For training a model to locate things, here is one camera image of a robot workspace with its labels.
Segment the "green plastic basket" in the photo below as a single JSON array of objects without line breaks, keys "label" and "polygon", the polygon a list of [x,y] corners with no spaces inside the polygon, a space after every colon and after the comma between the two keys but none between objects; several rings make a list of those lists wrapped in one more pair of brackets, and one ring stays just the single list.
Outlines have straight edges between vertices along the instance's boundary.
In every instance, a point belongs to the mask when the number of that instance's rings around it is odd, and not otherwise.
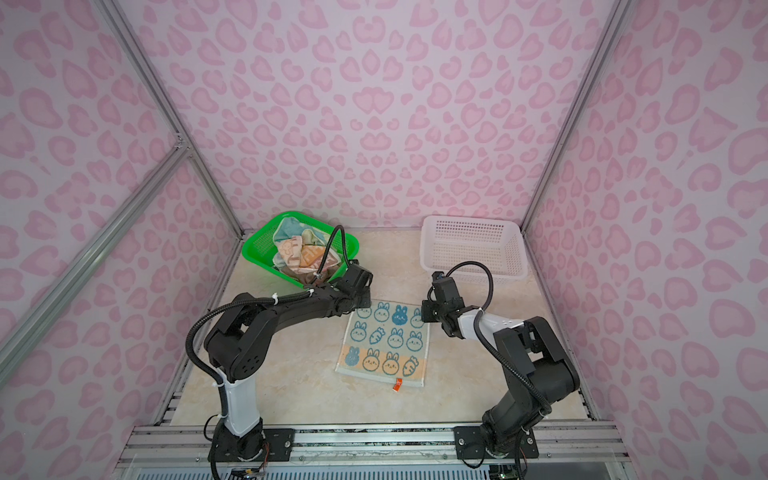
[{"label": "green plastic basket", "polygon": [[359,241],[354,236],[346,233],[344,228],[339,225],[333,227],[327,223],[314,219],[300,212],[284,212],[268,221],[265,226],[263,226],[248,240],[246,240],[242,248],[243,258],[292,284],[298,286],[312,286],[319,284],[314,283],[304,285],[299,281],[285,275],[284,273],[281,273],[274,267],[273,257],[277,253],[277,248],[273,243],[272,236],[281,220],[286,217],[295,217],[301,222],[305,222],[329,235],[327,241],[327,250],[333,248],[342,257],[342,266],[327,281],[342,276],[347,270],[347,265],[352,259],[355,259],[357,253],[359,252]]}]

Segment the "orange blue patterned towel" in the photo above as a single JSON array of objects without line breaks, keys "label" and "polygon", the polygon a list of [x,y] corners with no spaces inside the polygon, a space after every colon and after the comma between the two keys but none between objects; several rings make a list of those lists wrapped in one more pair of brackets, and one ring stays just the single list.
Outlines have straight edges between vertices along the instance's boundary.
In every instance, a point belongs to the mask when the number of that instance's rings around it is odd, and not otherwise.
[{"label": "orange blue patterned towel", "polygon": [[327,250],[327,239],[314,233],[304,233],[273,240],[277,253],[274,267],[304,285],[329,280],[342,266],[342,257]]}]

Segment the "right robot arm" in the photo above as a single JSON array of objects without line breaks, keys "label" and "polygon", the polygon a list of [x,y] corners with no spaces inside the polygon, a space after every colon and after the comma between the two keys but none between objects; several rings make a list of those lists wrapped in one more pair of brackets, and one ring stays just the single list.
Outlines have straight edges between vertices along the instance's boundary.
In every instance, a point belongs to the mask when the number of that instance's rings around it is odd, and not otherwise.
[{"label": "right robot arm", "polygon": [[580,378],[546,319],[489,314],[494,293],[489,277],[483,304],[468,305],[451,274],[437,271],[421,310],[424,322],[439,324],[450,337],[479,342],[500,364],[507,391],[483,414],[479,430],[486,451],[509,455],[520,451],[524,437],[555,403],[580,389]]}]

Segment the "blue bunny towel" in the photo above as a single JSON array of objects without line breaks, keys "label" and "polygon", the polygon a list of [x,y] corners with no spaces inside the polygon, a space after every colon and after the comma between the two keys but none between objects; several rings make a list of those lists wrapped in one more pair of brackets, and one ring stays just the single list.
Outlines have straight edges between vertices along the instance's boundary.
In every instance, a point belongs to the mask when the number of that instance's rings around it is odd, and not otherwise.
[{"label": "blue bunny towel", "polygon": [[420,306],[374,299],[350,314],[335,371],[396,390],[422,388],[429,341]]}]

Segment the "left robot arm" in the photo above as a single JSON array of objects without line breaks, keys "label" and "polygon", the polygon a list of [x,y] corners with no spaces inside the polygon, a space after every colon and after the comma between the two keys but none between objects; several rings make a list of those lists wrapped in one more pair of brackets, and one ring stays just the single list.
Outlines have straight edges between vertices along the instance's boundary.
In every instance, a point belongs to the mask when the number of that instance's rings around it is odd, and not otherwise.
[{"label": "left robot arm", "polygon": [[243,293],[195,324],[201,328],[216,321],[203,342],[208,360],[201,360],[193,349],[188,356],[215,382],[226,434],[236,440],[261,435],[255,375],[266,360],[273,336],[305,321],[341,317],[369,307],[372,281],[373,274],[353,260],[339,278],[290,295],[257,298]]}]

